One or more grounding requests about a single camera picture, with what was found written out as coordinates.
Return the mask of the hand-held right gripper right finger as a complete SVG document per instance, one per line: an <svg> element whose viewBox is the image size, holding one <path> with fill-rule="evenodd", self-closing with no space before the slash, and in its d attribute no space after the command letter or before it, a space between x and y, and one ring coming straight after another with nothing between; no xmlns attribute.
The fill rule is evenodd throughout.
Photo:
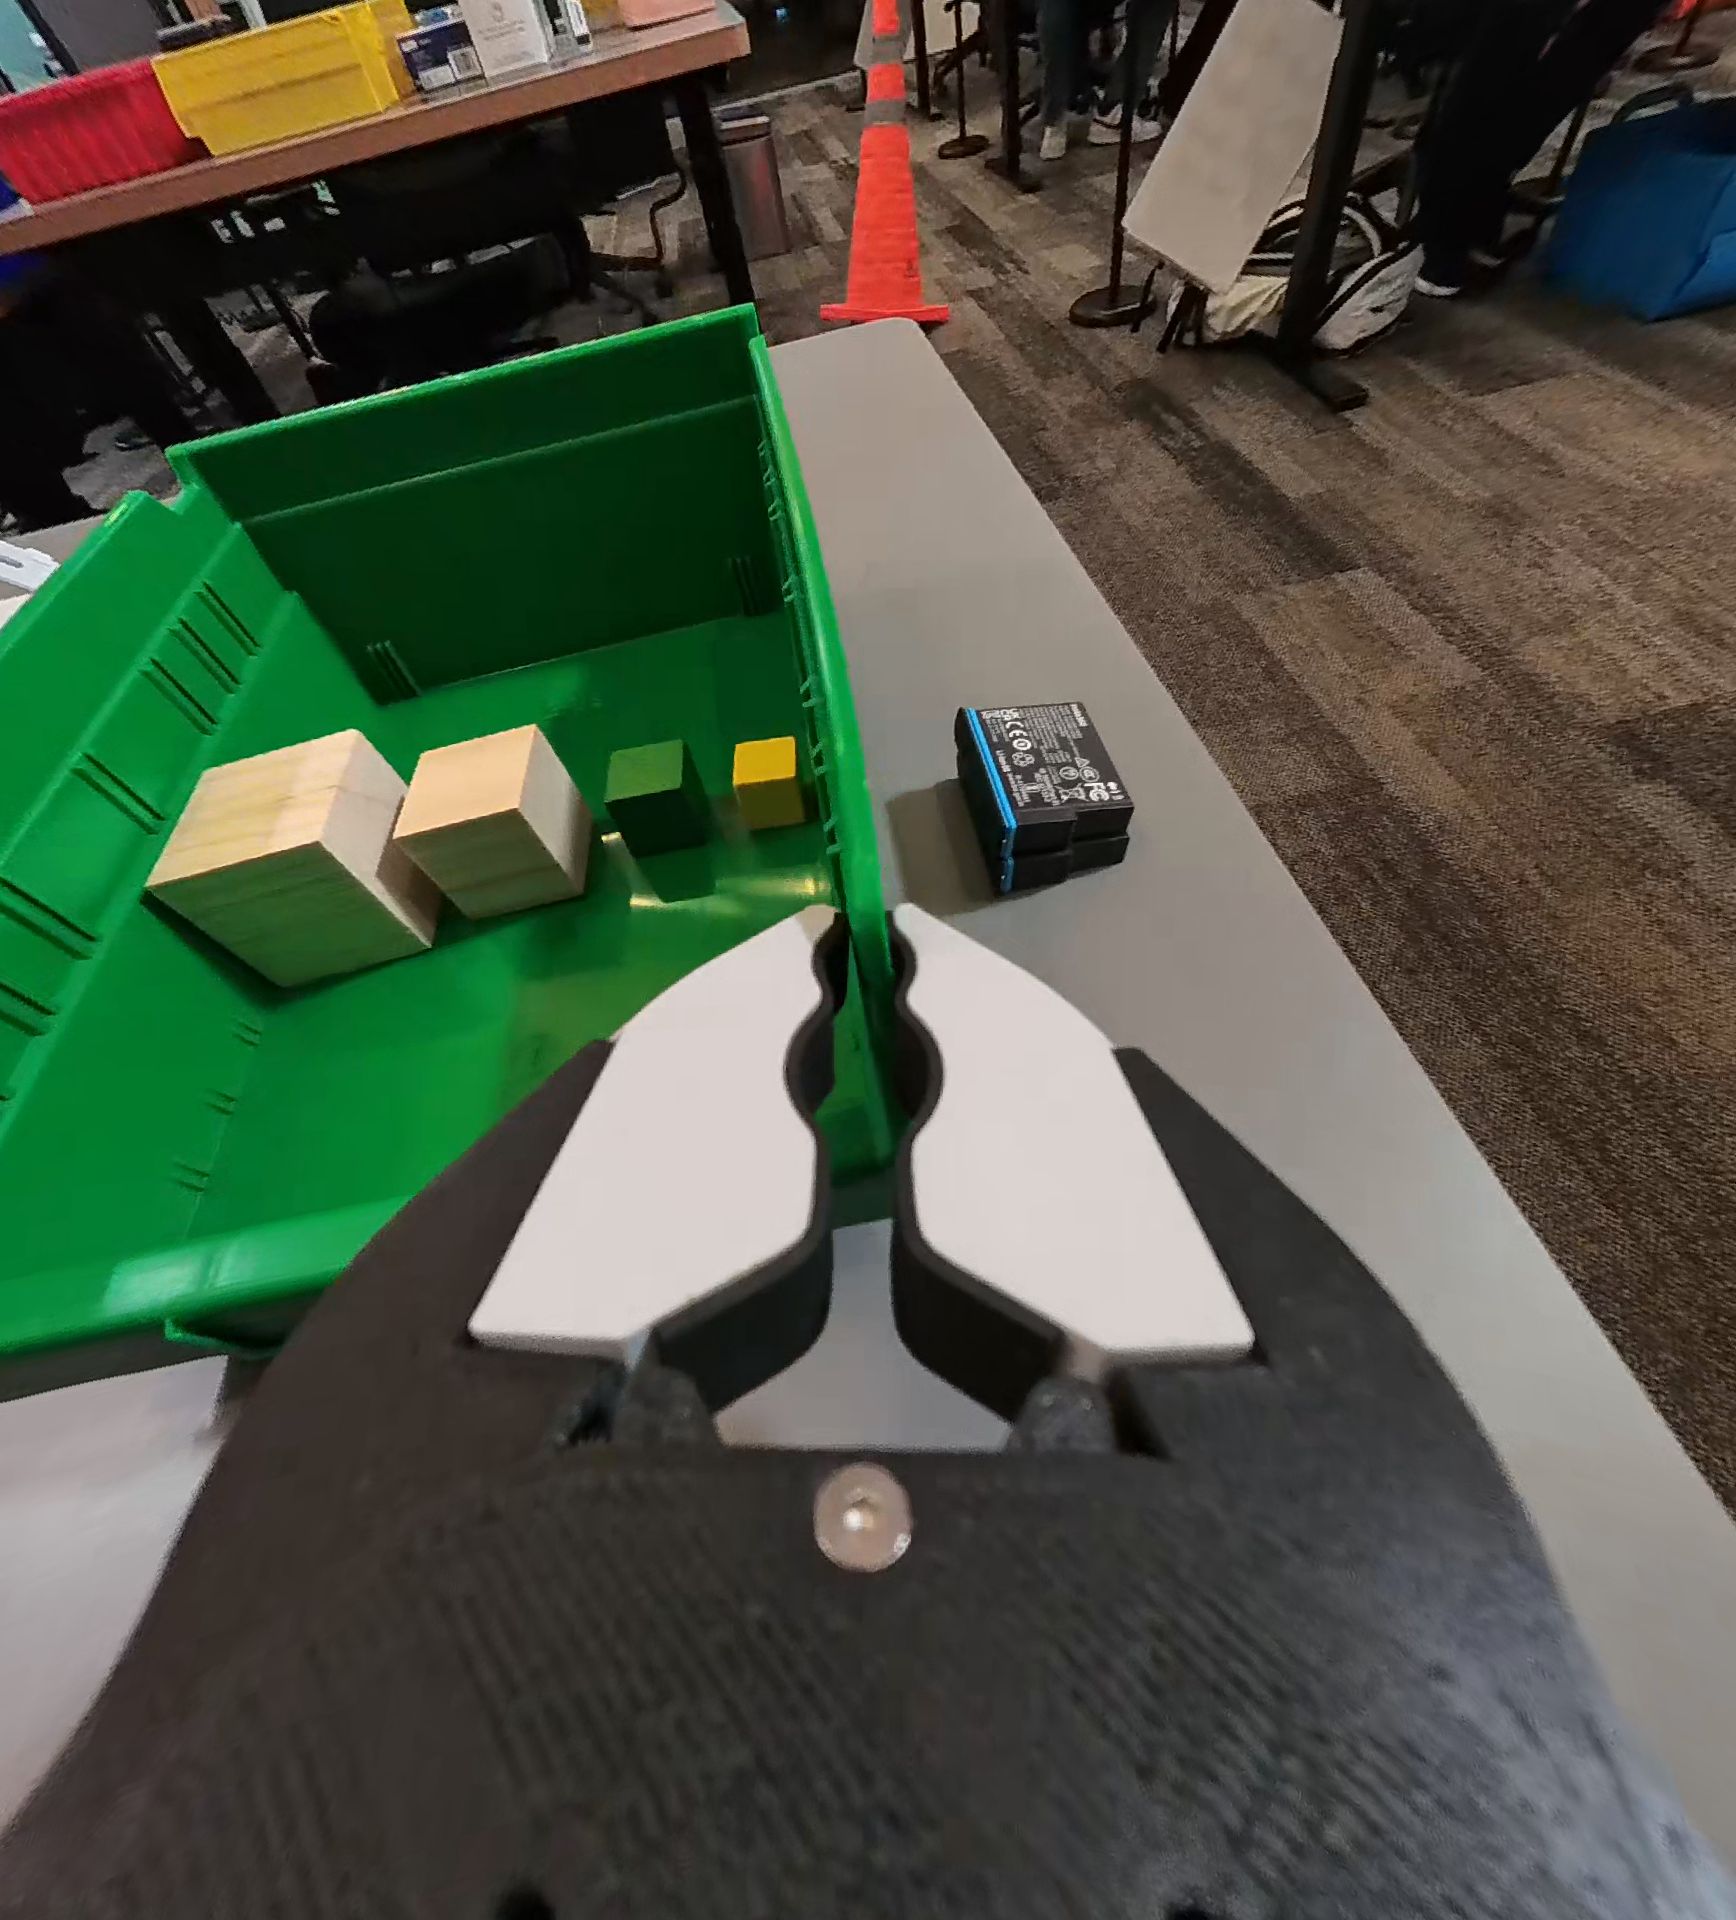
<svg viewBox="0 0 1736 1920"><path fill-rule="evenodd" d="M903 901L889 1307L910 1356L1015 1420L1047 1380L1227 1365L1255 1336L1110 1038Z"/></svg>

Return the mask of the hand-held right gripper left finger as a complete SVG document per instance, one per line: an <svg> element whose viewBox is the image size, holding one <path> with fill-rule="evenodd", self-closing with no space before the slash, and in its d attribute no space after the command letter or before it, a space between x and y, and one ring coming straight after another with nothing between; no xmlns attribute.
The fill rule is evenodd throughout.
<svg viewBox="0 0 1736 1920"><path fill-rule="evenodd" d="M847 971L846 920L808 905L646 1002L604 1046L467 1338L663 1367L711 1414L806 1356L831 1299L816 1113Z"/></svg>

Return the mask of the green cube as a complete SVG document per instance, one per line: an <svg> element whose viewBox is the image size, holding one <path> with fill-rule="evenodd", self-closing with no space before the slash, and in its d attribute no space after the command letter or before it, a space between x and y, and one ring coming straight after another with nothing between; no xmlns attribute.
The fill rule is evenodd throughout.
<svg viewBox="0 0 1736 1920"><path fill-rule="evenodd" d="M682 736L618 747L601 802L622 845L639 862L697 849L711 838L707 788Z"/></svg>

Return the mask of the small wooden cube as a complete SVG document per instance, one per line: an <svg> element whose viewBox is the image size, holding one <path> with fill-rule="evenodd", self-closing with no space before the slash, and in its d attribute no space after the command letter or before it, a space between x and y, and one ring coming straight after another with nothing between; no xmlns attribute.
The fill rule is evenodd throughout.
<svg viewBox="0 0 1736 1920"><path fill-rule="evenodd" d="M580 900L594 818L540 726L435 745L415 762L391 844L463 918Z"/></svg>

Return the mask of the yellow cube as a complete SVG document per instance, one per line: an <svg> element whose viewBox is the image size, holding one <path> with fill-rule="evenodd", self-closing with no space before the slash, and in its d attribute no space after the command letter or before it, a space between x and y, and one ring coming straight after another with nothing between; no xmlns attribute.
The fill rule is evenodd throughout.
<svg viewBox="0 0 1736 1920"><path fill-rule="evenodd" d="M808 821L801 745L790 733L744 738L733 747L731 791L747 834L781 832Z"/></svg>

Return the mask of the large wooden cube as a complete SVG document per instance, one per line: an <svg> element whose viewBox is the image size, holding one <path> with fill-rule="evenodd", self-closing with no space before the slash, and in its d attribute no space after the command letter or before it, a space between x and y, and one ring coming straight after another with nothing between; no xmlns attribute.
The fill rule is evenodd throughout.
<svg viewBox="0 0 1736 1920"><path fill-rule="evenodd" d="M279 989L419 955L442 900L395 839L406 796L359 730L217 764L145 894Z"/></svg>

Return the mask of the green plastic bin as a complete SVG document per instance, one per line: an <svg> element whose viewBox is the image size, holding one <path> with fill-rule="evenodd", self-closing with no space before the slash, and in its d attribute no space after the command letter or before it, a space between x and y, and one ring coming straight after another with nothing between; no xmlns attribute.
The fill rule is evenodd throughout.
<svg viewBox="0 0 1736 1920"><path fill-rule="evenodd" d="M875 808L806 477L724 308L186 444L0 629L0 1401L265 1357L586 1044L806 905L853 948L819 1126L892 1154ZM216 765L541 728L588 891L277 988L145 891ZM749 834L735 743L808 818ZM613 752L685 739L705 845L636 859Z"/></svg>

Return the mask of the white black backpack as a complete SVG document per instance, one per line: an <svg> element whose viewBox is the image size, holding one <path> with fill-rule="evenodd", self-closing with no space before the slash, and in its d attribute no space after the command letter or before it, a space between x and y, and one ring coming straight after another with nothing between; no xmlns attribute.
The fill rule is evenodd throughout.
<svg viewBox="0 0 1736 1920"><path fill-rule="evenodd" d="M1274 338L1287 300L1299 224L1299 201L1277 206L1239 276L1219 293L1179 280L1167 297L1158 351ZM1320 282L1313 350L1339 358L1387 336L1416 293L1423 261L1425 250L1411 228L1384 215L1374 196L1350 191Z"/></svg>

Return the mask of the silver trash can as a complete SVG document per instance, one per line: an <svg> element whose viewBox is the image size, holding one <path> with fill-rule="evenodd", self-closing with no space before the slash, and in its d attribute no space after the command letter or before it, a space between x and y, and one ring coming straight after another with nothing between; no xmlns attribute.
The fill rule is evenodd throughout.
<svg viewBox="0 0 1736 1920"><path fill-rule="evenodd" d="M787 255L796 250L796 237L769 116L720 111L713 124L747 260Z"/></svg>

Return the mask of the orange traffic cone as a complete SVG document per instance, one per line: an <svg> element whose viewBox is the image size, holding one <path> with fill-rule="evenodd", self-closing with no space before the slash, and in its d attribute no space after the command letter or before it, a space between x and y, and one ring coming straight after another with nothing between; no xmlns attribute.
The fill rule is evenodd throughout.
<svg viewBox="0 0 1736 1920"><path fill-rule="evenodd" d="M855 191L846 288L824 301L826 326L910 322L947 324L952 310L927 300L914 201L908 133L905 18L897 2L871 2L866 18L866 90L857 145Z"/></svg>

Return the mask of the grey flat panel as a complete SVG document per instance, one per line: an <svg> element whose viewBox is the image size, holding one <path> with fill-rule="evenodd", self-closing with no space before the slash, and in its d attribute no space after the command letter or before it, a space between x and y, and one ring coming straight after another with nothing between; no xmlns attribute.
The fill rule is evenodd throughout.
<svg viewBox="0 0 1736 1920"><path fill-rule="evenodd" d="M1235 285L1320 135L1343 19L1326 4L1210 4L1216 34L1146 163L1123 235L1191 288Z"/></svg>

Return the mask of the wooden work table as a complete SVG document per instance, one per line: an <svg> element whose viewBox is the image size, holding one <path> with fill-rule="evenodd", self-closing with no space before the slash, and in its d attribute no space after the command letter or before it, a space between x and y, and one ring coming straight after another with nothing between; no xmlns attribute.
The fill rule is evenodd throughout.
<svg viewBox="0 0 1736 1920"><path fill-rule="evenodd" d="M238 426L279 410L208 300L274 278L261 241L231 261L212 251L212 224L284 190L337 180L400 155L449 154L527 129L575 105L646 95L673 110L685 176L727 301L756 300L711 110L711 78L749 54L744 18L713 4L648 28L610 28L561 63L521 67L494 82L414 95L397 108L233 155L206 155L53 204L0 209L0 260L42 253L88 278L133 315L162 324L187 365Z"/></svg>

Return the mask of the blue bag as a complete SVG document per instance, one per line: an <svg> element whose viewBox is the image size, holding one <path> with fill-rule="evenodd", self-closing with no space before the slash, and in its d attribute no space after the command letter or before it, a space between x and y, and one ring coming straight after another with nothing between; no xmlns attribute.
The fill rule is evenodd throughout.
<svg viewBox="0 0 1736 1920"><path fill-rule="evenodd" d="M1539 260L1554 292L1643 324L1736 305L1736 95L1628 99L1584 140Z"/></svg>

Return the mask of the yellow plastic bin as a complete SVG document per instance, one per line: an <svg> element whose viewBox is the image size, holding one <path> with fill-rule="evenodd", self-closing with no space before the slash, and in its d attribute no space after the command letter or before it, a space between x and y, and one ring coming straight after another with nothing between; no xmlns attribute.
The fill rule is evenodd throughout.
<svg viewBox="0 0 1736 1920"><path fill-rule="evenodd" d="M385 114L415 93L402 2L362 2L156 54L176 125L226 157Z"/></svg>

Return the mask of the red plastic bin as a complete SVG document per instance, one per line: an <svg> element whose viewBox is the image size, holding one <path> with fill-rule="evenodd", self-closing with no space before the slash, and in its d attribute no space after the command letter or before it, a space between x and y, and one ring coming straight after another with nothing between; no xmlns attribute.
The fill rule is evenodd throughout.
<svg viewBox="0 0 1736 1920"><path fill-rule="evenodd" d="M149 57L0 95L0 176L29 206L202 157L206 147L178 124Z"/></svg>

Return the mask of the black stanchion post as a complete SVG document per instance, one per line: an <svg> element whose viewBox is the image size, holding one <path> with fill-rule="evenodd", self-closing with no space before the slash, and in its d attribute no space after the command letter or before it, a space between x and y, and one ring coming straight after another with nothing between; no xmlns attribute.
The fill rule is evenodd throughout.
<svg viewBox="0 0 1736 1920"><path fill-rule="evenodd" d="M1125 273L1125 213L1134 170L1131 137L1134 120L1128 116L1119 128L1105 282L1071 300L1068 322L1075 327L1140 332L1154 311L1154 272L1148 272L1140 284L1130 282Z"/></svg>

